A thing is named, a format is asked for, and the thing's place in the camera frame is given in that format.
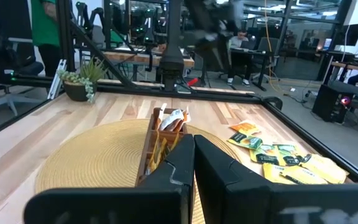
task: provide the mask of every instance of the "red object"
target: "red object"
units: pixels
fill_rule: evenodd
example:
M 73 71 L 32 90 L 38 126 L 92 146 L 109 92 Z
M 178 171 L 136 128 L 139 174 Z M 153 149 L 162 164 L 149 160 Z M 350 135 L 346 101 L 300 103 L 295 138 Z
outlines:
M 187 85 L 192 86 L 198 82 L 198 78 L 194 78 L 187 82 Z
M 347 106 L 351 103 L 351 99 L 347 96 L 345 96 L 344 98 L 341 99 L 341 104 L 344 106 Z

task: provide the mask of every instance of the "floor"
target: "floor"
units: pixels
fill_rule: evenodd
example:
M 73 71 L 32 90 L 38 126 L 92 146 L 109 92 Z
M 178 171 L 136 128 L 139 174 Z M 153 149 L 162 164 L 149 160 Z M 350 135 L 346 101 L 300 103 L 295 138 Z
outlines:
M 146 75 L 140 75 L 139 80 L 144 79 Z M 191 76 L 198 76 L 198 71 L 193 71 Z M 226 85 L 226 81 L 218 78 L 217 73 L 208 73 L 207 86 L 211 85 L 212 88 L 230 88 Z M 234 87 L 237 90 L 250 90 L 254 91 L 261 96 L 278 96 L 283 100 L 283 112 L 290 117 L 292 120 L 297 122 L 302 128 L 306 129 L 314 137 L 319 139 L 323 144 L 327 145 L 331 149 L 337 151 L 340 155 L 351 161 L 358 167 L 358 126 L 355 125 L 355 120 L 358 119 L 358 111 L 355 114 L 349 113 L 347 121 L 344 124 L 326 123 L 321 121 L 319 117 L 311 113 L 311 108 L 314 103 L 314 97 L 310 96 L 305 98 L 308 102 L 304 105 L 296 102 L 296 100 L 302 100 L 305 93 L 308 90 L 318 90 L 318 83 L 309 82 L 304 80 L 281 80 L 279 86 L 277 82 L 272 84 L 264 83 L 267 91 L 262 92 L 257 87 L 245 87 L 241 85 L 241 79 L 236 77 L 234 80 Z M 290 98 L 284 96 L 284 93 L 288 93 L 291 88 L 295 91 L 291 92 Z M 32 98 L 45 99 L 46 91 L 44 88 L 35 88 L 26 93 L 27 96 Z M 33 105 L 28 104 L 16 104 L 17 110 L 20 113 L 25 113 Z M 0 125 L 3 122 L 13 118 L 13 113 L 9 107 L 2 105 L 0 106 Z
M 280 78 L 296 78 L 298 80 L 316 80 L 320 69 L 319 62 L 312 62 L 296 57 L 280 57 L 276 74 Z

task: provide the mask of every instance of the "white sneaker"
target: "white sneaker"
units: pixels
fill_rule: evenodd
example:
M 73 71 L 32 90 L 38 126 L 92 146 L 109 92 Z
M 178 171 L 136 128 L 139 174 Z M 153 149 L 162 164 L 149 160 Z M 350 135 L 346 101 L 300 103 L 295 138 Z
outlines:
M 227 84 L 232 85 L 233 84 L 233 78 L 227 78 Z
M 243 80 L 242 80 L 242 84 L 245 85 L 246 87 L 249 87 L 249 86 L 250 86 L 250 85 L 249 85 L 249 81 L 246 80 L 246 79 L 243 79 Z

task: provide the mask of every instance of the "potted plant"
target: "potted plant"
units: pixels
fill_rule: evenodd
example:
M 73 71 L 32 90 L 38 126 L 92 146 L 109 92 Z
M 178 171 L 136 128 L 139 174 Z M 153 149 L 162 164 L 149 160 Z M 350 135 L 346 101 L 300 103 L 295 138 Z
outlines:
M 60 70 L 58 75 L 71 100 L 92 103 L 98 80 L 103 78 L 106 72 L 103 63 L 92 57 L 88 63 L 81 66 L 79 73 Z

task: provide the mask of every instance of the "green shirt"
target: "green shirt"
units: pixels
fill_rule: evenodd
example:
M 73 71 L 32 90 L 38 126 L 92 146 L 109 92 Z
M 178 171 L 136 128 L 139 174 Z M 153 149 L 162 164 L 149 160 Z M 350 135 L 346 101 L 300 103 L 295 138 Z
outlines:
M 31 0 L 33 44 L 35 46 L 43 44 L 59 46 L 58 25 L 46 15 L 41 1 L 55 3 L 55 0 Z

